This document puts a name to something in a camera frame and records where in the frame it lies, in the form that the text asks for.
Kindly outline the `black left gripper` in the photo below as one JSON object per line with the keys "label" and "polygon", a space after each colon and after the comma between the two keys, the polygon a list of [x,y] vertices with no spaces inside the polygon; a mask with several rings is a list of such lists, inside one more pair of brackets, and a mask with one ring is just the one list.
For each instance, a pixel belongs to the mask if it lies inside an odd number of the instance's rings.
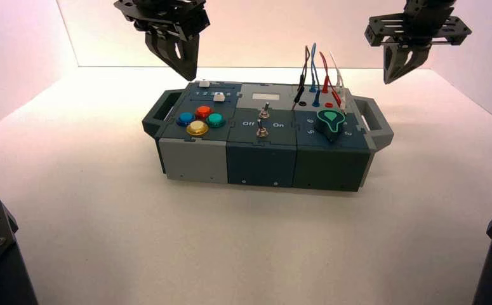
{"label": "black left gripper", "polygon": [[[192,81],[197,75],[199,34],[210,25],[205,3],[119,0],[114,2],[114,7],[137,31],[146,32],[145,44],[154,55]],[[177,45],[180,57],[176,53]]]}

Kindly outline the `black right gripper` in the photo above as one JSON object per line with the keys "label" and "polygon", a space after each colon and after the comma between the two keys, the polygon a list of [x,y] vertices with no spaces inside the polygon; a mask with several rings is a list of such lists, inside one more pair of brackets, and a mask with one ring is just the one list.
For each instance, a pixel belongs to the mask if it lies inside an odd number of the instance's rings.
{"label": "black right gripper", "polygon": [[385,84],[423,65],[431,44],[458,46],[471,35],[470,27],[452,15],[454,5],[454,1],[407,1],[402,13],[369,17],[364,32],[369,45],[387,45],[383,47]]}

